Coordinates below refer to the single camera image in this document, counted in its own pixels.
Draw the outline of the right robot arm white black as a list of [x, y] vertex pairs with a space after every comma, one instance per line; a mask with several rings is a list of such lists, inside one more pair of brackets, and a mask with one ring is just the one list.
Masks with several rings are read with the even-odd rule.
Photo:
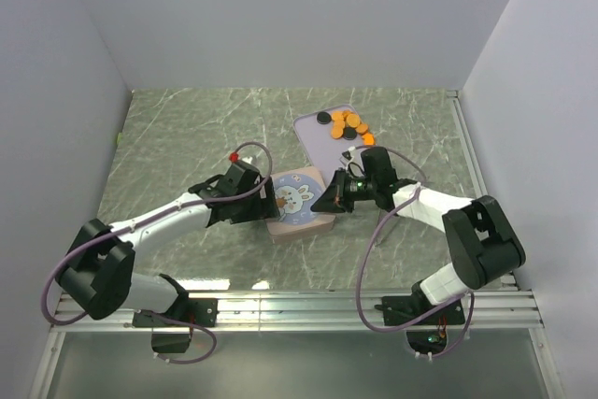
[[451, 300], [523, 266], [526, 254], [495, 198], [470, 199], [432, 190], [421, 169], [419, 180], [399, 178], [392, 153], [398, 152], [380, 146], [348, 150], [347, 165], [335, 170], [311, 210], [351, 213], [357, 202], [372, 201], [387, 213], [382, 225], [391, 217], [403, 217], [442, 232], [450, 262], [416, 283], [408, 298], [414, 318], [432, 323]]

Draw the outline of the square cookie tin with liners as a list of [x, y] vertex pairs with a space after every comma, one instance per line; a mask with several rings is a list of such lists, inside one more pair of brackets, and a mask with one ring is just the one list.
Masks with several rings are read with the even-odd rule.
[[335, 215], [297, 213], [281, 219], [266, 221], [266, 229], [274, 244], [320, 235], [333, 229]]

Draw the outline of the silver tin lid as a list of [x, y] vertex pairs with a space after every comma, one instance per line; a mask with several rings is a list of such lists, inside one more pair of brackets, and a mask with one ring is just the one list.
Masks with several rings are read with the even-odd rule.
[[310, 210], [325, 190], [323, 178], [314, 166], [279, 172], [272, 176], [281, 220], [297, 213], [324, 214]]

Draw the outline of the metal tongs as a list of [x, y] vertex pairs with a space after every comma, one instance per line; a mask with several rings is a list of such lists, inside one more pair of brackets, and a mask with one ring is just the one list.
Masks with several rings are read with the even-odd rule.
[[[377, 225], [380, 225], [383, 219], [386, 217], [387, 212], [384, 210], [380, 210], [377, 216]], [[395, 229], [398, 223], [399, 217], [397, 215], [392, 215], [387, 221], [386, 224], [381, 228], [381, 230], [377, 233], [375, 245], [381, 246], [391, 235], [392, 231]]]

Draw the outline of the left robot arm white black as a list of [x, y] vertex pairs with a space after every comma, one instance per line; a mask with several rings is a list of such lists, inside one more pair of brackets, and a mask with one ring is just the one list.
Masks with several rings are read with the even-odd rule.
[[50, 278], [94, 320], [128, 306], [176, 326], [191, 319], [188, 292], [166, 274], [137, 274], [137, 255], [222, 221], [236, 224], [277, 216], [272, 179], [237, 161], [225, 174], [191, 186], [146, 214], [112, 224], [88, 221]]

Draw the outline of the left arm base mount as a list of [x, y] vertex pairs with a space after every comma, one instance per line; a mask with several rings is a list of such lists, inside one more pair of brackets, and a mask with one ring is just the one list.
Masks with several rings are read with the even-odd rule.
[[[134, 313], [132, 327], [151, 330], [150, 344], [155, 358], [171, 364], [199, 363], [209, 358], [217, 347], [216, 326], [219, 301], [216, 298], [177, 300], [166, 312], [139, 310]], [[192, 359], [180, 359], [190, 348], [195, 335], [209, 339], [206, 352]]]

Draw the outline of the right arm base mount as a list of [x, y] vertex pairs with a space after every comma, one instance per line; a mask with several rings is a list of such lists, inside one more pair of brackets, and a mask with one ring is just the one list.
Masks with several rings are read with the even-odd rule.
[[[407, 296], [383, 296], [381, 303], [375, 305], [375, 309], [382, 312], [384, 326], [392, 327], [403, 325], [432, 307], [419, 307], [415, 300]], [[416, 326], [431, 326], [431, 330], [407, 331], [407, 347], [416, 358], [426, 357], [431, 361], [441, 357], [461, 344], [469, 331], [472, 319], [473, 310], [469, 309], [467, 314], [464, 314], [462, 301], [454, 301], [416, 323]], [[449, 341], [450, 325], [462, 326], [461, 332], [453, 342]]]

